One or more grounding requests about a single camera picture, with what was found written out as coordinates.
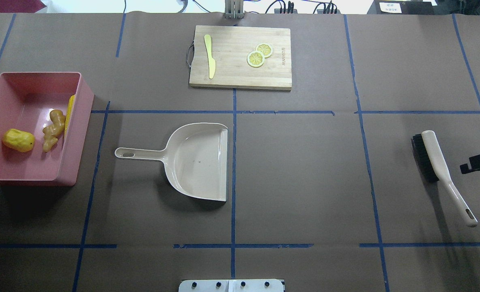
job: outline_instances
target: black bristles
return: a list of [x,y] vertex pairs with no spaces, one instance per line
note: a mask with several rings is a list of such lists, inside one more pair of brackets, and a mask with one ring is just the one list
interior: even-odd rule
[[422,173],[426,181],[428,183],[434,183],[439,181],[438,177],[435,174],[435,170],[433,170],[433,166],[431,165],[431,160],[429,160],[429,155],[427,155],[427,150],[426,146],[424,145],[422,135],[414,135],[411,139],[411,144],[413,145],[413,151],[416,162],[418,164],[418,168],[420,169],[420,172]]

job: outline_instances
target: handle hole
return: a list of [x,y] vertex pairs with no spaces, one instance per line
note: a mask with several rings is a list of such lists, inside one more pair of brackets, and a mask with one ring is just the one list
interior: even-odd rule
[[472,213],[470,212],[469,209],[466,209],[465,210],[467,212],[467,214],[469,215],[469,218],[471,218],[472,220],[474,220],[474,216],[472,216]]

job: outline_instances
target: white label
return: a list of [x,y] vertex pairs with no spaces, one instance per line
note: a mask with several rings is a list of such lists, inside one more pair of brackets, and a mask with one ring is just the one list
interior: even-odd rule
[[379,5],[381,6],[381,11],[382,12],[387,12],[387,13],[402,13],[400,9],[400,3],[384,3],[384,2],[379,2]]

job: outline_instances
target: white brush handle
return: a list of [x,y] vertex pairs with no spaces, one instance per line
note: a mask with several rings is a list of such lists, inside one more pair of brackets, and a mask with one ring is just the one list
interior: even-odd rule
[[444,182],[443,186],[446,187],[446,190],[449,192],[449,194],[451,194],[451,199],[453,199],[453,202],[456,204],[458,210],[460,211],[460,215],[462,215],[465,224],[468,227],[476,227],[476,225],[478,225],[476,217],[474,217],[474,214],[472,214],[472,211],[469,209],[467,203],[465,202],[464,198],[457,190],[457,188],[454,186],[453,182]]
[[451,194],[451,199],[453,199],[460,215],[464,218],[465,224],[468,227],[475,227],[478,224],[478,221],[451,179],[446,159],[443,157],[442,149],[440,149],[440,144],[438,144],[435,132],[431,130],[423,131],[422,140],[424,141],[427,155],[429,156],[429,160],[431,161],[436,176],[443,183],[444,187],[446,187],[449,194]]

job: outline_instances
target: white mounting plate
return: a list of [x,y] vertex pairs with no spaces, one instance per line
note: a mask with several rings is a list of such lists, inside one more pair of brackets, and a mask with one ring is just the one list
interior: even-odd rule
[[283,280],[278,279],[184,280],[180,283],[179,292],[285,292],[285,285]]

